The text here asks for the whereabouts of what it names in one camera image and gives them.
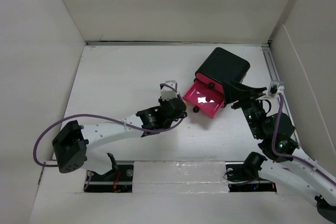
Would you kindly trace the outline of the pink drawer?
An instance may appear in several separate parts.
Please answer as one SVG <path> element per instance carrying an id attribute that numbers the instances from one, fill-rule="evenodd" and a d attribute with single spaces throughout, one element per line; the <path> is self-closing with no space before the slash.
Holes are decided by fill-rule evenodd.
<path id="1" fill-rule="evenodd" d="M 196 79 L 199 80 L 200 82 L 206 84 L 207 86 L 209 86 L 211 83 L 214 86 L 214 89 L 222 94 L 224 94 L 224 90 L 223 90 L 223 86 L 220 82 L 213 80 L 212 78 L 202 74 L 202 73 L 196 73 Z"/>
<path id="2" fill-rule="evenodd" d="M 193 111 L 202 112 L 213 119 L 217 112 L 225 106 L 224 94 L 210 89 L 207 84 L 196 80 L 183 95 L 184 101 L 193 107 Z"/>

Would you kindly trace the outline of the black drawer organizer box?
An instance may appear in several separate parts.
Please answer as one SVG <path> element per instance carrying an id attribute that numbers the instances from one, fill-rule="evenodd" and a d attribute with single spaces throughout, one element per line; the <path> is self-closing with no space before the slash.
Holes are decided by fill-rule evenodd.
<path id="1" fill-rule="evenodd" d="M 196 73 L 202 73 L 213 80 L 222 82 L 242 82 L 250 63 L 223 48 L 215 48 L 206 60 L 197 69 Z"/>

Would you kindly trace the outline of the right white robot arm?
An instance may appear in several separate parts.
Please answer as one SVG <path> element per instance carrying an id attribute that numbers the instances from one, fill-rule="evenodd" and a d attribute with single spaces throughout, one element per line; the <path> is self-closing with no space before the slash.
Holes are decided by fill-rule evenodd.
<path id="1" fill-rule="evenodd" d="M 241 109 L 261 153 L 251 152 L 239 168 L 227 168 L 224 178 L 238 186 L 265 179 L 293 190 L 311 202 L 319 215 L 335 223 L 335 176 L 309 157 L 292 139 L 295 127 L 283 113 L 285 85 L 252 88 L 222 82 L 231 108 Z"/>

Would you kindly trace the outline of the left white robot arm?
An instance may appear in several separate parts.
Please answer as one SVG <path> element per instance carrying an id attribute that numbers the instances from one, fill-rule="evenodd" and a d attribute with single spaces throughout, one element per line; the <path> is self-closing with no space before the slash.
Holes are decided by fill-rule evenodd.
<path id="1" fill-rule="evenodd" d="M 181 98 L 159 103 L 122 121 L 106 118 L 105 123 L 94 125 L 80 125 L 76 120 L 66 123 L 52 141 L 59 172 L 66 174 L 84 168 L 105 180 L 114 179 L 117 166 L 111 151 L 100 156 L 94 150 L 120 140 L 167 132 L 186 118 L 186 105 Z"/>

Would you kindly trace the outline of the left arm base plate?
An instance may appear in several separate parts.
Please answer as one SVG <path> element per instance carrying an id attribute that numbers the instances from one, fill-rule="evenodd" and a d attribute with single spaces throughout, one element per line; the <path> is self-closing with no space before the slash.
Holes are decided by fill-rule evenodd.
<path id="1" fill-rule="evenodd" d="M 95 172 L 88 173 L 84 192 L 86 193 L 131 193 L 133 185 L 134 162 L 117 162 L 117 173 L 99 175 Z"/>

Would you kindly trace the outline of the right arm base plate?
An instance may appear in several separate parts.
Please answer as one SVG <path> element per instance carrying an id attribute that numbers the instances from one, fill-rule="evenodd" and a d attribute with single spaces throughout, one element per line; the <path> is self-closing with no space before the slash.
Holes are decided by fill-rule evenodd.
<path id="1" fill-rule="evenodd" d="M 230 193 L 277 192 L 276 184 L 252 175 L 250 178 L 243 172 L 243 162 L 226 162 L 223 178 L 228 182 Z"/>

